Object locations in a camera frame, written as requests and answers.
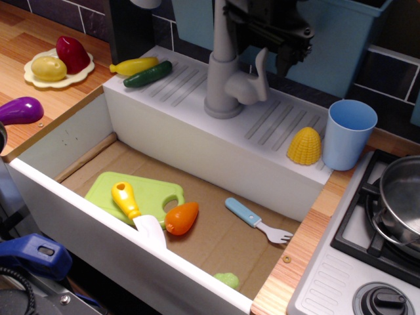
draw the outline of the toy cucumber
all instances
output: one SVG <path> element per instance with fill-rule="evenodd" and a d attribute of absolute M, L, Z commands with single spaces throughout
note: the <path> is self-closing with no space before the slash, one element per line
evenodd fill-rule
<path fill-rule="evenodd" d="M 143 85 L 155 82 L 172 71 L 172 63 L 168 60 L 141 72 L 132 75 L 124 80 L 125 87 L 142 87 Z"/>

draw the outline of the blue container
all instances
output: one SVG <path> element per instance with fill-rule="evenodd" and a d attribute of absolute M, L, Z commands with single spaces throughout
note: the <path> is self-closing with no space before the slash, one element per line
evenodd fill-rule
<path fill-rule="evenodd" d="M 415 101 L 413 113 L 411 115 L 410 123 L 420 127 L 420 93 Z"/>
<path fill-rule="evenodd" d="M 376 8 L 350 0 L 298 1 L 298 10 L 315 36 L 312 52 L 290 69 L 287 78 L 345 97 L 391 2 Z"/>
<path fill-rule="evenodd" d="M 373 7 L 365 3 L 380 3 Z M 172 0 L 181 39 L 213 50 L 211 0 Z M 392 0 L 298 1 L 302 17 L 314 28 L 313 50 L 304 62 L 293 66 L 288 79 L 326 93 L 345 97 L 352 85 L 367 46 L 377 35 Z M 254 64 L 259 49 L 249 47 L 241 60 Z M 267 70 L 276 73 L 275 54 Z"/>

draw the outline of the tile wall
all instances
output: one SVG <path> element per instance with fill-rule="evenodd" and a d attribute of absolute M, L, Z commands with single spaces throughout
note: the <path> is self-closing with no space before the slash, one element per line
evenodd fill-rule
<path fill-rule="evenodd" d="M 24 10 L 108 41 L 103 0 L 4 0 Z M 207 49 L 178 37 L 171 0 L 153 11 L 156 44 L 207 62 Z M 420 91 L 420 60 L 379 47 L 370 47 L 346 98 L 372 106 L 379 116 L 377 127 L 420 143 L 420 127 L 410 123 Z M 268 74 L 273 88 L 328 108 L 337 97 Z"/>

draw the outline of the faucet handle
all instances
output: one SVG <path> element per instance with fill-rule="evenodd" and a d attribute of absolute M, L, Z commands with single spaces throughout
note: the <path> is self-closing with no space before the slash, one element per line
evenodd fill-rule
<path fill-rule="evenodd" d="M 268 99 L 268 80 L 266 75 L 266 62 L 268 57 L 268 48 L 265 47 L 261 49 L 258 53 L 257 57 L 255 58 L 255 67 L 257 69 L 258 79 L 256 80 L 255 89 L 258 93 L 258 97 L 260 101 L 265 101 Z"/>
<path fill-rule="evenodd" d="M 258 76 L 240 70 L 236 71 L 226 82 L 224 87 L 226 93 L 244 105 L 253 105 L 258 101 L 266 101 L 269 92 L 268 80 L 265 74 L 267 55 L 268 49 L 264 48 L 255 59 Z"/>

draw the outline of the cardboard bottom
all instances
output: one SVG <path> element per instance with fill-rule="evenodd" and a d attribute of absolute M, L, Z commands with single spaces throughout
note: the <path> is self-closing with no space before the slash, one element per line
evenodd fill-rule
<path fill-rule="evenodd" d="M 99 155 L 76 170 L 62 185 L 85 197 L 103 172 L 162 180 L 180 185 L 185 201 L 199 203 L 199 215 L 187 234 L 174 236 L 165 231 L 167 247 L 210 275 L 231 272 L 240 284 L 237 290 L 254 299 L 287 244 L 273 244 L 263 232 L 252 228 L 224 206 L 234 197 L 258 214 L 264 223 L 295 233 L 299 222 L 275 213 L 184 171 L 148 157 L 115 141 Z M 167 212 L 176 205 L 167 204 Z"/>

